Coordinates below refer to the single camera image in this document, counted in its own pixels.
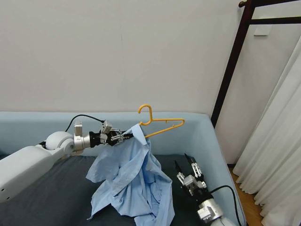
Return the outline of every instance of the dark gray cushion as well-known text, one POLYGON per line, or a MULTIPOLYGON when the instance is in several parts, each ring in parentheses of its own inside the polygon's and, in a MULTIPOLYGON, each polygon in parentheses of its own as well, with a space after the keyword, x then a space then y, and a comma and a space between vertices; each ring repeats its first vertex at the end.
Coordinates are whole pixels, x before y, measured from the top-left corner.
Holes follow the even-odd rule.
MULTIPOLYGON (((200 226, 197 204, 180 188, 174 160, 184 173, 191 173, 186 158, 181 155, 156 155, 162 170, 173 180, 175 217, 173 226, 200 226)), ((134 226, 134 219, 121 216, 107 206, 92 220, 91 197, 101 183, 94 184, 86 174, 94 157, 71 157, 59 161, 42 178, 9 202, 0 204, 0 226, 134 226)))

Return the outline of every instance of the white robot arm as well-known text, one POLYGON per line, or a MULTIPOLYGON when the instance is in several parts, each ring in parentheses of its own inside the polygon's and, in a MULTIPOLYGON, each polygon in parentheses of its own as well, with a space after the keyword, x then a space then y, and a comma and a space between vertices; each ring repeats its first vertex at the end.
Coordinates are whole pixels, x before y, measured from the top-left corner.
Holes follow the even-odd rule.
MULTIPOLYGON (((181 187, 184 189, 185 193, 187 193, 189 196, 192 196, 196 200, 199 207, 199 210, 197 210, 197 215, 199 216, 200 220, 210 224, 211 226, 235 226, 234 223, 223 216, 223 211, 212 196, 214 191, 217 191, 222 187, 229 186, 222 186, 218 189, 214 189, 211 192, 208 191, 207 185, 204 181, 204 175, 202 174, 198 164, 187 154, 185 154, 185 156, 192 167, 193 173, 192 175, 184 176, 180 166, 175 161, 175 168, 178 171, 177 178, 181 182, 181 187)), ((234 203, 235 209, 237 210, 236 200, 234 200, 234 203)))
POLYGON ((82 151, 99 144, 115 145, 133 135, 113 129, 104 121, 99 133, 83 135, 82 123, 77 121, 74 136, 67 132, 55 132, 46 141, 21 150, 0 160, 0 203, 11 200, 26 187, 47 173, 64 155, 82 151))

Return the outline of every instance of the black cable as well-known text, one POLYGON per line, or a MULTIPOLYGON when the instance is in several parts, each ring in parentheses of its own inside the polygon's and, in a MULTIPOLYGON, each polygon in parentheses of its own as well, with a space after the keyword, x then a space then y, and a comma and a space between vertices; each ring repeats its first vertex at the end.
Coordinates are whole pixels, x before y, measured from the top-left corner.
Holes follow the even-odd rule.
POLYGON ((100 119, 98 119, 98 118, 92 117, 92 116, 90 116, 90 115, 86 115, 86 114, 78 114, 78 115, 74 116, 73 119, 71 119, 71 122, 70 122, 69 126, 67 127, 67 129, 65 130, 65 132, 67 132, 68 129, 70 128, 70 126, 71 126, 73 120, 76 119, 77 117, 80 117, 80 116, 85 116, 85 117, 88 117, 88 118, 90 118, 90 119, 94 119, 94 120, 96 120, 96 121, 100 121, 101 123, 104 123, 104 121, 105 121, 105 120, 100 120, 100 119))
POLYGON ((220 190, 221 188, 224 188, 224 187, 230 188, 231 191, 232 191, 232 195, 233 195, 233 199, 234 199, 236 218, 237 218, 239 226, 241 226, 241 223, 240 223, 240 220, 239 220, 239 216, 238 216, 238 211, 237 211, 236 197, 235 197, 235 193, 234 193, 233 188, 230 187, 230 186, 228 186, 228 185, 223 185, 223 186, 217 187, 216 189, 212 190, 210 193, 212 194, 213 192, 216 192, 217 190, 220 190))

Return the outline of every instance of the white wall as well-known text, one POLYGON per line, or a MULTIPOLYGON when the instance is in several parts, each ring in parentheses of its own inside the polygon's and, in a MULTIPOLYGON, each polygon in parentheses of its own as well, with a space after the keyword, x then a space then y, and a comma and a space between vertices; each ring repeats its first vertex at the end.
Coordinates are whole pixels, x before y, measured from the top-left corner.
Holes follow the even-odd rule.
MULTIPOLYGON (((155 111, 211 114, 243 10, 238 2, 2 1, 0 110, 136 111, 150 103, 155 111)), ((300 12, 293 4, 286 10, 300 12)), ((298 25, 274 26, 264 39, 249 32, 217 125, 229 163, 300 33, 298 25)))

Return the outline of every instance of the hanger hook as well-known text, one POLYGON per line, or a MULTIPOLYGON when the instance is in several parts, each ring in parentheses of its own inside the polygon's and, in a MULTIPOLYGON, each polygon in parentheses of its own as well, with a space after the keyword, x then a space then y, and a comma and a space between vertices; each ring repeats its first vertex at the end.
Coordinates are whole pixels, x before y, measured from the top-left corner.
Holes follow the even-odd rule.
POLYGON ((146 123, 144 122, 140 122, 139 125, 143 125, 143 126, 147 126, 149 125, 151 122, 152 122, 152 109, 151 109, 151 106, 148 105, 148 104, 144 104, 144 105, 141 105, 138 109, 138 113, 140 114, 141 110, 144 108, 144 107, 148 107, 149 108, 149 113, 150 113, 150 120, 146 123))

